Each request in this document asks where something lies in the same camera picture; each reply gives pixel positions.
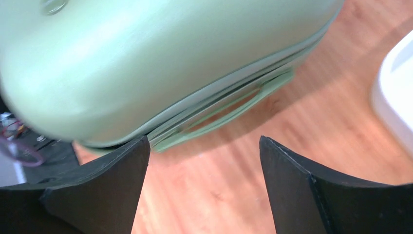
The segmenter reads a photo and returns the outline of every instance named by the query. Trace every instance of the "wire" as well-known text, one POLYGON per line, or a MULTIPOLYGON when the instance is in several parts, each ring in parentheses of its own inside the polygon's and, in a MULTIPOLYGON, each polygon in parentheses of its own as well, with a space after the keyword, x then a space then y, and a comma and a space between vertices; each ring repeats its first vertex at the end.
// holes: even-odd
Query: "wire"
POLYGON ((14 139, 7 139, 5 136, 1 135, 0 136, 0 143, 3 143, 6 146, 16 146, 19 150, 22 152, 27 152, 31 156, 33 156, 37 161, 36 162, 29 162, 29 161, 24 161, 16 158, 12 152, 10 152, 9 149, 6 151, 2 151, 2 153, 6 156, 9 157, 12 160, 20 162, 23 166, 26 167, 37 167, 40 166, 41 164, 44 163, 44 158, 41 156, 39 152, 36 151, 36 149, 29 147, 25 144, 22 144, 21 142, 14 140, 14 139))

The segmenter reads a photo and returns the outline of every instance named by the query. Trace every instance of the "white plastic container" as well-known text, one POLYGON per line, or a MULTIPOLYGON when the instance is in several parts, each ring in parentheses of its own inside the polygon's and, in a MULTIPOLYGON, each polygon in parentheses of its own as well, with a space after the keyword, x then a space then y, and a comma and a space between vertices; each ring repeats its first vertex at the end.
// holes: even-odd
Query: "white plastic container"
POLYGON ((413 31, 385 57, 373 86, 372 105, 413 156, 413 31))

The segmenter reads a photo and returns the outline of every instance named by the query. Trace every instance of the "white object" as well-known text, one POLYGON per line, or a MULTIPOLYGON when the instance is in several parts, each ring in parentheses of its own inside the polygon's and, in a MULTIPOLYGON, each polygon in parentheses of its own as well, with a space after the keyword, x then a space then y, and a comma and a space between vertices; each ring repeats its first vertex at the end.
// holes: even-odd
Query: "white object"
POLYGON ((413 31, 385 57, 373 85, 377 115, 413 156, 413 31))

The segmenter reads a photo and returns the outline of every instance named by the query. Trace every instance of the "mint green appliance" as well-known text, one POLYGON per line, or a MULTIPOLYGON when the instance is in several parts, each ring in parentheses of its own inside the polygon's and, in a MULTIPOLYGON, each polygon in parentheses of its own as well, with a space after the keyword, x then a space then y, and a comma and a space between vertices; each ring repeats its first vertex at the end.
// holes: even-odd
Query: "mint green appliance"
POLYGON ((46 136, 105 148, 147 135, 161 152, 287 84, 343 2, 3 0, 1 95, 46 136))

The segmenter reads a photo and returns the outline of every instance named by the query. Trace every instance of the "appliance handle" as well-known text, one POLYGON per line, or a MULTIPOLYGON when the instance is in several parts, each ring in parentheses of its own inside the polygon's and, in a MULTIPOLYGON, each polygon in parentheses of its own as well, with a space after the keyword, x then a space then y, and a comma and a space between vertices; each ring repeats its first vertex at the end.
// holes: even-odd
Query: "appliance handle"
POLYGON ((152 146, 152 149, 156 152, 161 153, 161 152, 167 150, 168 148, 170 148, 172 146, 175 146, 177 144, 181 144, 181 143, 186 142, 188 140, 194 139, 196 137, 199 137, 203 134, 206 134, 208 132, 211 132, 211 131, 223 126, 224 124, 232 121, 236 117, 238 117, 238 116, 242 115, 243 113, 247 112, 249 109, 251 109, 253 106, 255 106, 258 102, 260 102, 261 100, 263 100, 264 98, 266 98, 267 96, 272 94, 274 91, 278 90, 280 87, 282 87, 283 85, 288 83, 290 80, 292 80, 292 78, 294 77, 294 74, 295 74, 294 70, 290 70, 287 73, 284 73, 280 76, 277 76, 276 78, 262 84, 258 89, 255 89, 255 90, 249 92, 248 94, 245 94, 242 97, 236 99, 232 103, 229 103, 228 105, 220 108, 219 110, 212 112, 208 116, 206 116, 206 117, 202 118, 201 120, 193 123, 191 126, 187 127, 186 129, 190 129, 193 126, 198 125, 199 123, 201 123, 201 122, 205 121, 206 119, 216 115, 217 113, 223 111, 224 109, 238 103, 239 101, 245 99, 246 97, 250 96, 252 93, 259 90, 259 92, 251 100, 249 100, 248 102, 246 102, 242 106, 238 107, 234 111, 228 113, 227 115, 221 117, 220 119, 218 119, 218 120, 216 120, 216 121, 200 128, 200 129, 197 129, 193 132, 186 133, 185 132, 186 129, 178 130, 174 134, 170 135, 168 138, 166 138, 166 139, 158 142, 156 145, 152 146))

